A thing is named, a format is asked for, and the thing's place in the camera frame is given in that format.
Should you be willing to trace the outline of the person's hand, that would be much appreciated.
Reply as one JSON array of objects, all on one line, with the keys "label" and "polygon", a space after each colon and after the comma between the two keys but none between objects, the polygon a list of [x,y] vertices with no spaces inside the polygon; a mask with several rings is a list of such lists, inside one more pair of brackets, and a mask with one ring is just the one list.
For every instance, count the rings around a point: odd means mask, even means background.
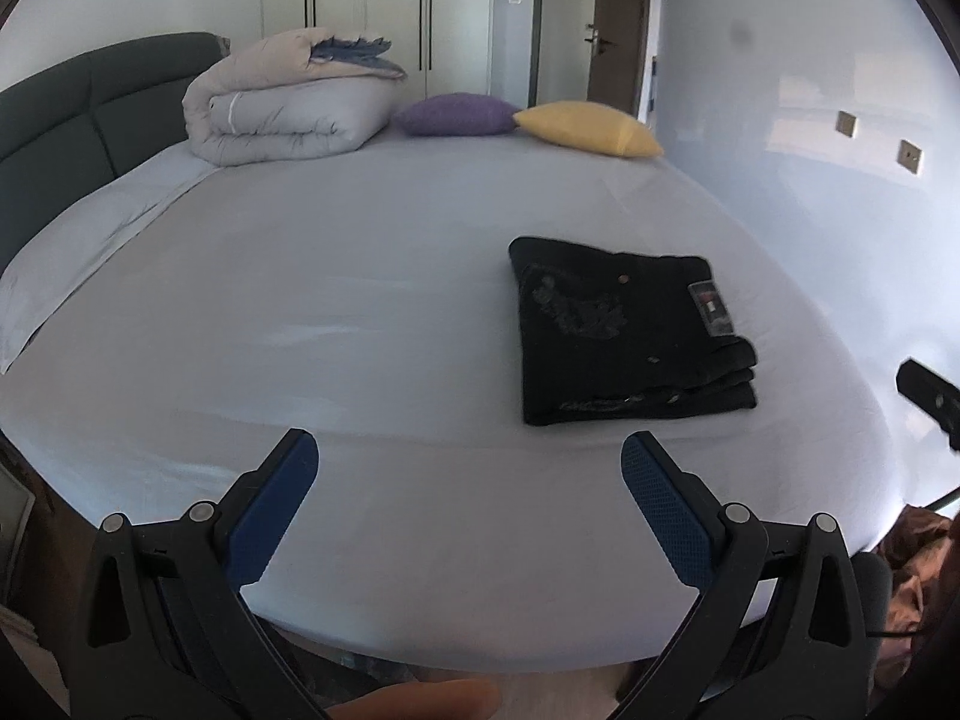
[{"label": "person's hand", "polygon": [[501,692],[488,679],[405,683],[333,706],[334,720],[487,720],[500,710]]}]

